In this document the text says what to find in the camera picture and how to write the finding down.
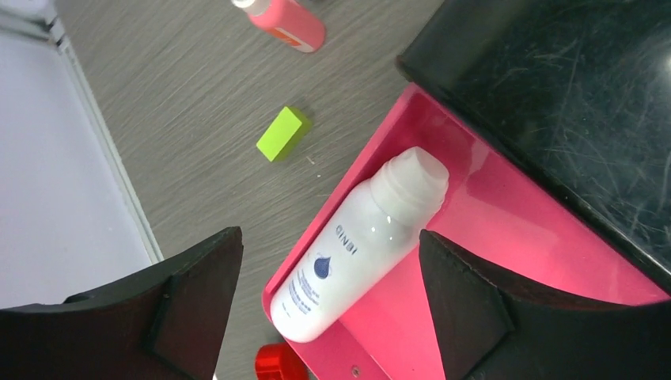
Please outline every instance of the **white cap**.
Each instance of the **white cap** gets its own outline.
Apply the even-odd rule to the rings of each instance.
[[[271,6],[272,0],[231,0],[233,5],[251,14],[260,16]]]
[[[445,201],[449,173],[415,146],[387,161],[370,179],[373,200],[404,226],[423,228]]]

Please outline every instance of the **gray floor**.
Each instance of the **gray floor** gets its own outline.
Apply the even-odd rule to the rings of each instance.
[[[407,85],[393,59],[440,2],[304,2],[328,42],[303,55],[227,0],[57,1],[163,253],[242,227],[219,378],[254,379],[278,339],[261,291]],[[283,105],[315,126],[269,163],[255,143]]]

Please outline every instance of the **red cap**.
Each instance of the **red cap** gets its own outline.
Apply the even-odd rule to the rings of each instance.
[[[259,380],[309,380],[305,364],[287,343],[263,346],[256,354],[255,368]]]

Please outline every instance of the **pink tray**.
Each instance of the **pink tray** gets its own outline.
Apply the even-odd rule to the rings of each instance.
[[[449,169],[449,190],[427,229],[531,279],[577,295],[628,305],[667,299],[529,178],[455,116],[409,85],[316,218],[268,281],[277,287],[359,182],[391,157],[421,146]],[[290,342],[321,380],[445,378],[417,249],[307,344]]]

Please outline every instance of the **lime green block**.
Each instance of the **lime green block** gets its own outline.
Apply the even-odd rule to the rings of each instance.
[[[312,125],[312,121],[296,108],[282,108],[256,143],[256,147],[270,162],[283,160],[308,133]]]

